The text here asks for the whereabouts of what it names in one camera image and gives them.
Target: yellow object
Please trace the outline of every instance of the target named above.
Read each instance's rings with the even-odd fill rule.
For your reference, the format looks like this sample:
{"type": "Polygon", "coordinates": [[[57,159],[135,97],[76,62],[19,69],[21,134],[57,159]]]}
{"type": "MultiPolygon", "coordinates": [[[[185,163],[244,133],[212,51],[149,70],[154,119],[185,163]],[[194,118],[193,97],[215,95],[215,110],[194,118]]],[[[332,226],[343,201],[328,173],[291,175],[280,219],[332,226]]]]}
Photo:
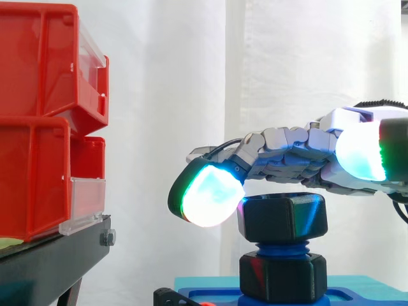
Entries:
{"type": "Polygon", "coordinates": [[[24,241],[14,238],[0,238],[0,250],[5,249],[11,245],[22,244],[24,241]]]}

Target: white curtain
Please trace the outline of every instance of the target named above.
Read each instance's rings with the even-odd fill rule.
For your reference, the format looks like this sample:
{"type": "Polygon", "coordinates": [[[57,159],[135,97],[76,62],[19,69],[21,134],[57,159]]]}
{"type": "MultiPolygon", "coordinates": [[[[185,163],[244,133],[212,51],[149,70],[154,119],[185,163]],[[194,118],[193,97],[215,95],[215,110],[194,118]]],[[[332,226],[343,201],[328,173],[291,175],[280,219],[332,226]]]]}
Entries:
{"type": "MultiPolygon", "coordinates": [[[[408,98],[398,89],[408,40],[400,43],[397,0],[43,2],[77,5],[111,63],[110,124],[97,134],[106,138],[106,213],[117,243],[84,277],[79,306],[152,305],[153,291],[175,277],[238,274],[239,257],[255,246],[235,216],[203,229],[167,209],[191,149],[303,126],[357,101],[408,98]]],[[[407,228],[387,197],[323,195],[330,229],[310,248],[328,272],[408,289],[407,228]]]]}
{"type": "MultiPolygon", "coordinates": [[[[407,97],[407,82],[399,86],[400,1],[227,0],[226,11],[227,138],[304,126],[359,101],[407,97]]],[[[258,181],[245,188],[304,190],[258,181]]],[[[390,199],[314,192],[326,198],[329,232],[310,249],[325,256],[328,273],[368,275],[407,290],[407,226],[390,199]]],[[[256,247],[238,234],[235,216],[223,224],[221,242],[221,273],[237,275],[239,257],[256,247]]]]}

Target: green light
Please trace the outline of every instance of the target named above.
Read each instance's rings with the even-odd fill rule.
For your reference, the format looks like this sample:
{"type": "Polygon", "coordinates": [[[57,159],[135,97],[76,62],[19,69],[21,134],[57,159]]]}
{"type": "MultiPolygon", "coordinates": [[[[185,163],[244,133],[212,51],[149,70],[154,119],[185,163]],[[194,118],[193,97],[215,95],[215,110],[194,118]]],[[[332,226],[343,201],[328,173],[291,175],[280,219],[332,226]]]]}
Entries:
{"type": "Polygon", "coordinates": [[[244,196],[242,184],[230,172],[208,165],[184,193],[182,213],[198,226],[215,226],[234,213],[244,196]]]}
{"type": "Polygon", "coordinates": [[[379,145],[379,121],[362,122],[344,130],[337,140],[341,167],[362,180],[386,180],[379,145]]]}

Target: red plastic drawer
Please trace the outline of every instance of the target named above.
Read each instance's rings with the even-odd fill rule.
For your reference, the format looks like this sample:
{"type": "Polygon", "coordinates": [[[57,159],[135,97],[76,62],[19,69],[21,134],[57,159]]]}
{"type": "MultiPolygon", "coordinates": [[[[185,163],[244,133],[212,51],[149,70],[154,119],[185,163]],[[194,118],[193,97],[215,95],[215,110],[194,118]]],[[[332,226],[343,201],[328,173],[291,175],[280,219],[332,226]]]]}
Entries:
{"type": "Polygon", "coordinates": [[[71,139],[63,118],[0,117],[0,238],[30,241],[61,224],[69,235],[99,222],[104,164],[105,141],[71,139]]]}
{"type": "Polygon", "coordinates": [[[0,2],[0,115],[58,116],[87,135],[108,124],[108,58],[70,4],[0,2]]]}

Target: teal table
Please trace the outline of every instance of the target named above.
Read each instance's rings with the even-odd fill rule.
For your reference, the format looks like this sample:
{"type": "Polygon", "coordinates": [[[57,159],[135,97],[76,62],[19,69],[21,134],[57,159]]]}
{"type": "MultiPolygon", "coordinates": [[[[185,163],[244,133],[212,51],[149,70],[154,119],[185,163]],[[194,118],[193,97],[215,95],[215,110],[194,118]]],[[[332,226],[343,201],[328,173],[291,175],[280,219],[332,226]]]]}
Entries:
{"type": "MultiPolygon", "coordinates": [[[[369,300],[400,300],[408,301],[408,293],[401,292],[389,287],[382,282],[378,282],[367,276],[329,276],[329,287],[344,287],[354,291],[362,297],[369,300]]],[[[175,280],[175,291],[181,288],[239,288],[238,277],[179,277],[175,280]]],[[[196,302],[205,302],[210,300],[209,296],[197,296],[193,300],[196,302]]],[[[219,296],[213,297],[215,302],[227,302],[219,296]]],[[[337,298],[329,296],[330,300],[336,301],[337,298]]]]}

